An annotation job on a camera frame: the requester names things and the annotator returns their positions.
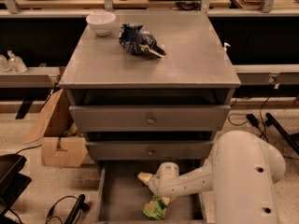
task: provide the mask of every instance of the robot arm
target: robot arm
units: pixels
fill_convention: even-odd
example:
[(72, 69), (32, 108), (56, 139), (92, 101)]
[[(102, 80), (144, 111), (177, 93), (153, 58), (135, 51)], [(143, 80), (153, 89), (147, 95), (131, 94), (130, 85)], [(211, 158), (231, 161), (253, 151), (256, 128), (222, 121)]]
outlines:
[(273, 183), (284, 173), (276, 148), (251, 133), (232, 131), (217, 141), (208, 165), (179, 175), (175, 163), (165, 162), (155, 175), (138, 177), (161, 198), (213, 189), (217, 224), (278, 224)]

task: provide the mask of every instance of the dresser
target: dresser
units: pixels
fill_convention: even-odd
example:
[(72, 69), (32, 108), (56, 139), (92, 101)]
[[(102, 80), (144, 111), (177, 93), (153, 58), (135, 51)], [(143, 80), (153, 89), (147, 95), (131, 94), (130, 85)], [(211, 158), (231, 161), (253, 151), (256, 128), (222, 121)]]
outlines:
[[(163, 161), (176, 161), (181, 172), (195, 168), (209, 155), (240, 81), (206, 14), (114, 12), (110, 35), (100, 37), (86, 28), (60, 86), (101, 175), (96, 220), (147, 223), (142, 203), (152, 194), (136, 175), (155, 173)], [(126, 22), (143, 24), (166, 58), (126, 53), (118, 41)], [(192, 203), (193, 197), (185, 197), (172, 204), (164, 222), (204, 223)]]

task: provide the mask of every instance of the clear bottle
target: clear bottle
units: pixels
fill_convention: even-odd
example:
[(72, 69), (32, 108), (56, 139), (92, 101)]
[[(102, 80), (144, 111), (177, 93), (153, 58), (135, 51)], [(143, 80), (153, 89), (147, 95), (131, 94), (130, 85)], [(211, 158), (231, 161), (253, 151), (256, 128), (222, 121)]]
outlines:
[(9, 71), (11, 69), (7, 58), (0, 54), (0, 71)]
[(9, 50), (7, 54), (9, 56), (8, 63), (15, 73), (24, 73), (27, 71), (26, 65), (19, 56), (15, 56), (11, 50)]

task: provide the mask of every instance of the tiled floor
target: tiled floor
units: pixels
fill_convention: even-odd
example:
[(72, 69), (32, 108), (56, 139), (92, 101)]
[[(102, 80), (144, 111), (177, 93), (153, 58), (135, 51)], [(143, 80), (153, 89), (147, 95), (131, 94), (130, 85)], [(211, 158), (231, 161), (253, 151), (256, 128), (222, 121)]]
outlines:
[[(232, 123), (240, 124), (246, 121), (246, 114), (253, 113), (258, 118), (260, 107), (264, 99), (254, 101), (238, 100), (231, 111)], [(294, 105), (290, 99), (278, 101), (271, 99), (263, 107), (263, 117), (270, 112), (288, 133), (299, 132), (299, 105)], [(37, 113), (28, 113), (25, 119), (15, 120), (14, 113), (0, 113), (0, 155), (15, 153), (19, 149), (40, 144), (40, 140), (30, 145), (23, 145), (22, 139), (29, 132), (36, 120)], [(240, 126), (231, 124), (228, 120), (224, 129), (218, 133), (231, 130), (244, 130), (259, 135), (259, 131), (251, 127), (247, 122)], [(275, 185), (278, 210), (282, 224), (295, 224), (299, 220), (299, 157), (281, 137), (274, 127), (267, 129), (269, 143), (280, 150), (286, 158), (287, 171), (284, 177)], [(23, 174), (32, 178), (31, 184), (13, 205), (13, 211), (19, 214), (24, 224), (43, 224), (46, 215), (56, 201), (66, 195), (85, 194), (86, 202), (91, 209), (82, 213), (78, 223), (93, 223), (95, 219), (95, 207), (97, 204), (99, 174), (94, 165), (83, 165), (80, 168), (53, 168), (41, 165), (40, 147), (23, 151), (22, 155), (27, 158)], [(205, 208), (207, 221), (213, 223), (212, 192), (205, 194)], [(65, 199), (57, 204), (54, 215), (65, 219), (74, 204), (74, 199)], [(17, 220), (12, 214), (8, 217)], [(50, 223), (60, 223), (54, 218)]]

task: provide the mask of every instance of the cardboard box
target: cardboard box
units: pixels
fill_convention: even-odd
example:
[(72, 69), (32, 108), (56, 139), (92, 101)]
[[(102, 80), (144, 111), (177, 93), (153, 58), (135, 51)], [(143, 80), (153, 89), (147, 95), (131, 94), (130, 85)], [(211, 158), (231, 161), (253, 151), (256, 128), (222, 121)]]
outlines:
[(56, 91), (40, 111), (24, 144), (42, 138), (42, 164), (54, 167), (79, 167), (86, 155), (85, 138), (63, 137), (73, 124), (69, 103), (63, 89)]

